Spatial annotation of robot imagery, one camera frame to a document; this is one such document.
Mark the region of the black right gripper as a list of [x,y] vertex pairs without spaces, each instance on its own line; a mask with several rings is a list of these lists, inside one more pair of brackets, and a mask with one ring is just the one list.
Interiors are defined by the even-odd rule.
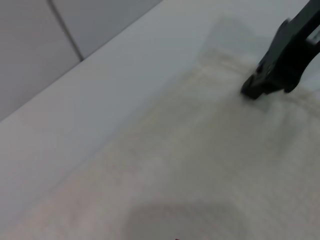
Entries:
[[[293,19],[280,25],[266,54],[242,85],[240,93],[257,100],[263,94],[292,92],[319,53],[320,1],[310,0]],[[268,79],[277,76],[283,78]]]

